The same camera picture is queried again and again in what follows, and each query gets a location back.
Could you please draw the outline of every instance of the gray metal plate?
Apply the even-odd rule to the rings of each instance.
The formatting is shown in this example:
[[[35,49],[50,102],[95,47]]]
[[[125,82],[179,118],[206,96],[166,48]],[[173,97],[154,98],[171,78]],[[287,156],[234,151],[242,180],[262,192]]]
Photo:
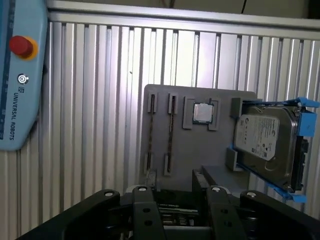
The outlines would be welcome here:
[[[234,138],[236,122],[230,117],[232,98],[255,99],[254,92],[222,90],[210,88],[192,88],[166,85],[147,85],[144,89],[142,114],[141,158],[139,182],[145,178],[145,159],[149,146],[151,114],[148,112],[150,93],[156,93],[156,112],[153,115],[152,131],[152,168],[158,170],[161,188],[169,190],[191,191],[192,169],[205,166],[224,166],[227,147]],[[170,114],[169,95],[177,95],[177,108],[174,115],[172,139],[172,169],[168,176],[165,173],[165,155],[168,151]],[[184,114],[185,97],[197,103],[208,103],[210,99],[218,105],[214,107],[218,113],[214,127],[205,124],[192,124],[183,128],[183,118],[192,118],[192,114]]]

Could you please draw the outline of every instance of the metal bracket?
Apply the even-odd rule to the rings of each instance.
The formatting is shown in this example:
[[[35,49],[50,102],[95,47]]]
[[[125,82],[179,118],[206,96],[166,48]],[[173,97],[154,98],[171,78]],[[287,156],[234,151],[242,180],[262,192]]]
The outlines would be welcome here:
[[[138,186],[133,189],[132,204],[134,239],[165,240],[165,230],[151,188]]]

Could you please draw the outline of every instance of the wall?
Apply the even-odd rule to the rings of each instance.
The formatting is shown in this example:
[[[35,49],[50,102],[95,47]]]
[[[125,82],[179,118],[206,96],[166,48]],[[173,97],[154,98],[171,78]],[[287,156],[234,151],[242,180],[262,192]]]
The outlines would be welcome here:
[[[163,7],[161,0],[71,0],[73,2],[90,2],[144,7]],[[208,11],[218,13],[240,14],[244,0],[175,0],[176,9]],[[247,0],[244,14],[306,18],[309,0]]]

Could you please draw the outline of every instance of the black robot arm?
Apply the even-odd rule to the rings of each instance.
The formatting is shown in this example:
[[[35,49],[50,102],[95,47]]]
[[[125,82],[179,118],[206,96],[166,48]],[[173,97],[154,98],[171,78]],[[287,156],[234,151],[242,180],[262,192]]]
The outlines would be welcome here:
[[[193,172],[192,192],[176,193],[194,200],[191,213],[160,204],[168,191],[156,191],[155,182],[147,179],[123,196],[101,190],[19,239],[320,240],[320,221],[261,192],[238,198]]]

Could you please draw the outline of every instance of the screw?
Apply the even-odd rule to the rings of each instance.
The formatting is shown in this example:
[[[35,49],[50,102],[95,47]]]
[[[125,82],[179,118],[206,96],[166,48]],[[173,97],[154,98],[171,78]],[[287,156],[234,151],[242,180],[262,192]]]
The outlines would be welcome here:
[[[111,197],[114,193],[112,191],[106,192],[104,195],[106,197]]]
[[[215,192],[220,192],[220,188],[218,188],[218,187],[216,187],[216,186],[213,187],[212,190],[215,191]]]
[[[248,196],[254,198],[255,196],[257,196],[254,192],[248,192],[247,193]]]

